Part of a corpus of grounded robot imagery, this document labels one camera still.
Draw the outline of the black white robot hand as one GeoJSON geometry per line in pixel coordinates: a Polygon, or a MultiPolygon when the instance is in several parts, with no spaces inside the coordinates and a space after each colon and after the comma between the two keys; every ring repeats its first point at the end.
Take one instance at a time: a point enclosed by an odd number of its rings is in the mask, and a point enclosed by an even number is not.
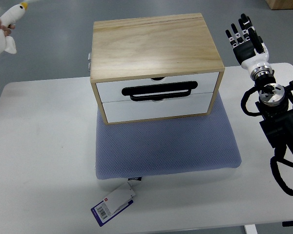
{"type": "Polygon", "coordinates": [[[248,71],[253,81],[262,75],[272,74],[273,69],[268,62],[268,49],[258,36],[251,19],[247,15],[241,14],[238,23],[240,31],[235,24],[231,24],[233,33],[226,30],[236,60],[243,69],[248,71]]]}

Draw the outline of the person hand holding toy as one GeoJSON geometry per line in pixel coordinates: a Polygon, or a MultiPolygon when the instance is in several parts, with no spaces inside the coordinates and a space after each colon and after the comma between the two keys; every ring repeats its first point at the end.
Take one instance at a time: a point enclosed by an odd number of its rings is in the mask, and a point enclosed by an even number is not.
{"type": "Polygon", "coordinates": [[[7,37],[12,33],[12,30],[15,29],[15,25],[8,25],[8,26],[4,26],[0,20],[0,29],[4,32],[4,35],[7,37]]]}

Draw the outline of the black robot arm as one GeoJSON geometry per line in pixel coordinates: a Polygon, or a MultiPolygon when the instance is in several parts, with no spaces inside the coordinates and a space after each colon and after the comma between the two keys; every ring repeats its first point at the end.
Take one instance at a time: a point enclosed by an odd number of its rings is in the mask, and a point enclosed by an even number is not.
{"type": "Polygon", "coordinates": [[[293,196],[282,179],[278,164],[293,168],[293,81],[278,84],[273,74],[261,72],[254,79],[254,86],[241,99],[242,111],[251,117],[261,116],[260,126],[274,149],[270,160],[272,175],[280,188],[293,196]]]}

